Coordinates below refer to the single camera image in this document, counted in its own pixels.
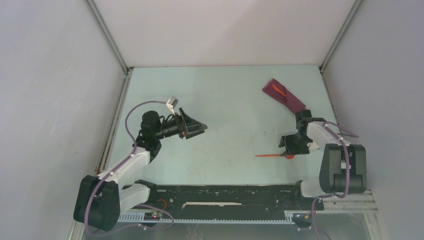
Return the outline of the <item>orange plastic spoon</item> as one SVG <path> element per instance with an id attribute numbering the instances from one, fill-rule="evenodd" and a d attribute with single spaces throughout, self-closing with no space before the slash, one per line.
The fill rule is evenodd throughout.
<path id="1" fill-rule="evenodd" d="M 258 158 L 276 158 L 276 157 L 284 157 L 286 159 L 293 159 L 295 157 L 295 155 L 287 155 L 285 153 L 282 154 L 257 154 L 255 155 L 255 157 Z"/>

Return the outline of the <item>magenta cloth napkin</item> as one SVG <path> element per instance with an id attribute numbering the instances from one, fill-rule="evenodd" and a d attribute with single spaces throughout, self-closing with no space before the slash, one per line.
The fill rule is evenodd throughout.
<path id="1" fill-rule="evenodd" d="M 262 88 L 262 91 L 284 105 L 293 114 L 306 109 L 306 105 L 301 100 L 274 78 Z"/>

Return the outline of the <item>orange plastic knife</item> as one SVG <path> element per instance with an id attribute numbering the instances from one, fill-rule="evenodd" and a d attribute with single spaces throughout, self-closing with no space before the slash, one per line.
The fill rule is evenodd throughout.
<path id="1" fill-rule="evenodd" d="M 273 84 L 272 87 L 276 92 L 280 93 L 284 97 L 287 97 L 287 95 L 281 89 L 279 89 L 276 85 Z"/>

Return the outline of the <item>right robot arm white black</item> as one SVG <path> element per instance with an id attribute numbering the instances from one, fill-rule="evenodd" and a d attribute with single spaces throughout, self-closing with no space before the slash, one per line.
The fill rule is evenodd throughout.
<path id="1" fill-rule="evenodd" d="M 366 148 L 352 144 L 341 133 L 331 130 L 333 122 L 313 117 L 303 109 L 295 113 L 295 134 L 284 135 L 279 147 L 284 148 L 283 157 L 308 155 L 312 150 L 323 152 L 319 175 L 298 182 L 299 190 L 291 194 L 291 204 L 304 209 L 311 198 L 335 196 L 345 198 L 348 194 L 362 194 L 367 189 Z"/>

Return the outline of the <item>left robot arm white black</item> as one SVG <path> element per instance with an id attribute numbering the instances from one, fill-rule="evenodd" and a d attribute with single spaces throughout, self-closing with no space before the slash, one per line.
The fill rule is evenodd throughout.
<path id="1" fill-rule="evenodd" d="M 140 204 L 145 208 L 156 206 L 158 194 L 153 190 L 157 185 L 142 179 L 130 183 L 131 178 L 157 157 L 162 139 L 177 136 L 188 140 L 203 134 L 207 128 L 182 108 L 168 117 L 154 110 L 145 112 L 138 136 L 132 138 L 129 155 L 105 172 L 86 175 L 81 180 L 73 219 L 107 232 L 117 224 L 122 213 L 133 207 Z"/>

